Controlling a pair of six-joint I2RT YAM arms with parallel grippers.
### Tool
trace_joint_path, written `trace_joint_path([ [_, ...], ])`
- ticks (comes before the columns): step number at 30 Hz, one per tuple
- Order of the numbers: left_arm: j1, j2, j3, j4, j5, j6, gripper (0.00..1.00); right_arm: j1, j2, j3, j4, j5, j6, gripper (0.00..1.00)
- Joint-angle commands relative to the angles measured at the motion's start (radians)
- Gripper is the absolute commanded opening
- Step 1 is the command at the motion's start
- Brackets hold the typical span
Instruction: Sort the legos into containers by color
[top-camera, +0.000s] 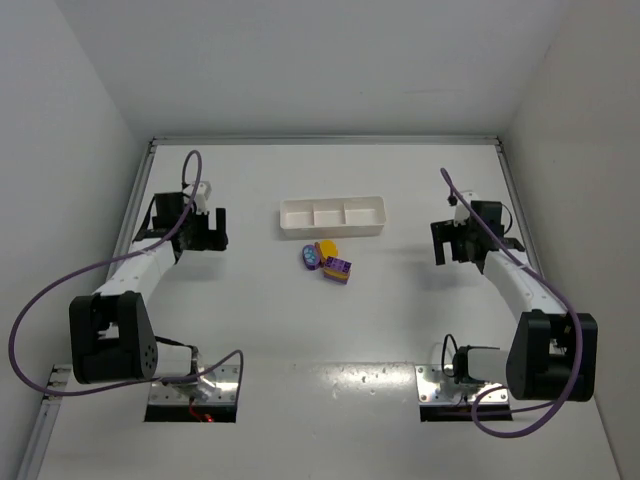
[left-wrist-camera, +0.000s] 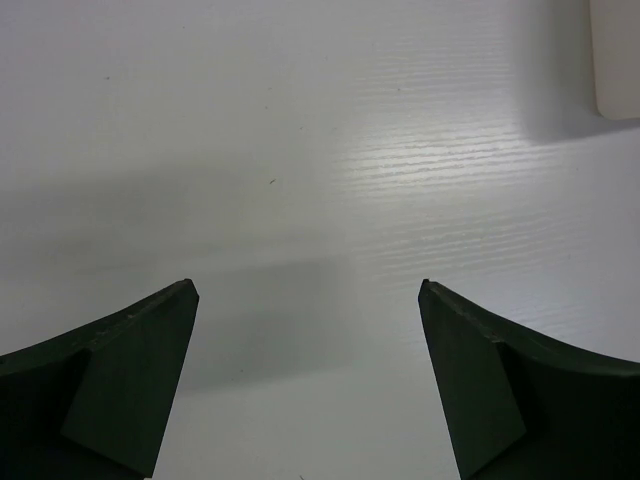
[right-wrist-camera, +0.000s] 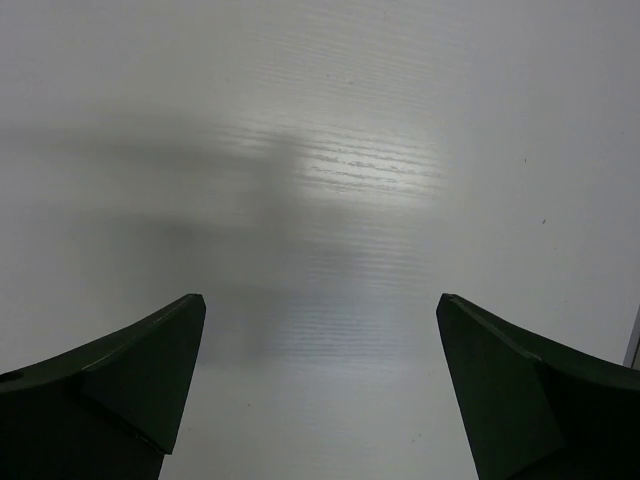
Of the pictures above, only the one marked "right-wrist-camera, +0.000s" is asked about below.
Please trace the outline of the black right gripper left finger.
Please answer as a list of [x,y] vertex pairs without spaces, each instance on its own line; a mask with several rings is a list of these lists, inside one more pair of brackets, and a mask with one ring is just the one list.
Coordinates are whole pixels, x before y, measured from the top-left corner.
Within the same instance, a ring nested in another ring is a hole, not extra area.
[[175,447],[206,304],[146,318],[1,376],[4,479],[156,479]]

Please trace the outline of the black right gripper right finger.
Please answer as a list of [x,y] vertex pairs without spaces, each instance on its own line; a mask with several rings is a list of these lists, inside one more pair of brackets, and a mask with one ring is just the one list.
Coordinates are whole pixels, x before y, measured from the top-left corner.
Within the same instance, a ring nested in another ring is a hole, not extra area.
[[479,478],[638,478],[638,371],[456,294],[436,317]]

